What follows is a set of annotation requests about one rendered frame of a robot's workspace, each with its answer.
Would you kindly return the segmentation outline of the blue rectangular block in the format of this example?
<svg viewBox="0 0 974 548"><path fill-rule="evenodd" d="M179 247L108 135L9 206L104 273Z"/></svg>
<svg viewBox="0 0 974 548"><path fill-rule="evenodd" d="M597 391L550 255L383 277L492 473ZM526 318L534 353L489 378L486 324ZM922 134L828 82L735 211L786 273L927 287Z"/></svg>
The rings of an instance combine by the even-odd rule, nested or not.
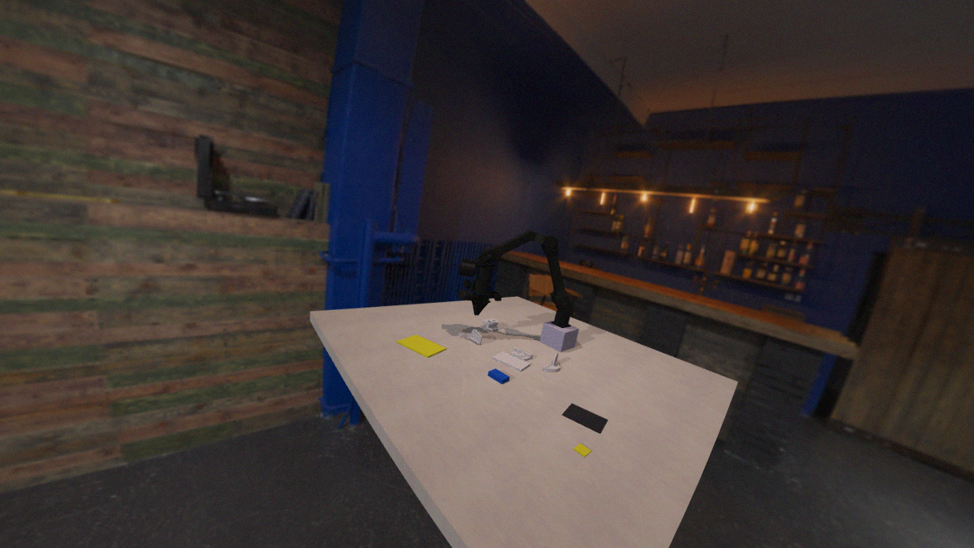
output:
<svg viewBox="0 0 974 548"><path fill-rule="evenodd" d="M495 379L495 381L498 381L500 383L507 383L509 381L509 377L506 374L504 374L504 372L501 372L500 370L496 370L496 368L495 370L491 370L488 372L488 377L490 377L491 379Z"/></svg>

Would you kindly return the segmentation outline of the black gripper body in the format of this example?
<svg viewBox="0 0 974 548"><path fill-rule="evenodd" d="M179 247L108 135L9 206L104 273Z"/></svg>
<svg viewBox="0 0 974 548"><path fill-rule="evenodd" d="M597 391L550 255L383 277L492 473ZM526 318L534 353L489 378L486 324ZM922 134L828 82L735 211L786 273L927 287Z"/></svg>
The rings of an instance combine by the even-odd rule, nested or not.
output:
<svg viewBox="0 0 974 548"><path fill-rule="evenodd" d="M490 283L491 280L486 281L476 278L474 281L476 281L476 288L473 290L474 294L467 290L459 290L458 296L460 299L463 299L463 301L479 301L479 298L482 298L483 301L489 301L489 298L494 298L495 301L501 301L501 294L498 294L497 291L489 291L489 286L492 285Z"/></svg>

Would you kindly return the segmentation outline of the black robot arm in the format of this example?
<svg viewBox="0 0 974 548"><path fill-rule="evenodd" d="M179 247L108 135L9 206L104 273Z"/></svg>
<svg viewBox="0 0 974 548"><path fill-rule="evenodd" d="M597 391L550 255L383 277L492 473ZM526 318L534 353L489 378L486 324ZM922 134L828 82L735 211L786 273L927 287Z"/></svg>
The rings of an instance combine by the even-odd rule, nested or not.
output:
<svg viewBox="0 0 974 548"><path fill-rule="evenodd" d="M575 310L573 310L569 295L564 289L562 274L558 263L558 239L555 238L555 236L550 234L542 235L536 233L535 231L527 230L523 234L505 241L501 245L485 247L476 260L462 259L462 263L460 263L459 275L472 277L476 276L478 267L477 278L490 281L492 277L492 270L497 270L496 264L494 264L496 263L496 260L500 259L502 254L511 252L511 250L515 249L515 247L520 247L529 241L540 243L545 251L547 259L549 259L551 283L553 285L553 292L550 294L551 302L554 303L555 308L558 309L556 311L555 320L551 320L551 323L558 327L570 327L570 316L573 315ZM491 263L493 264L489 265Z"/></svg>

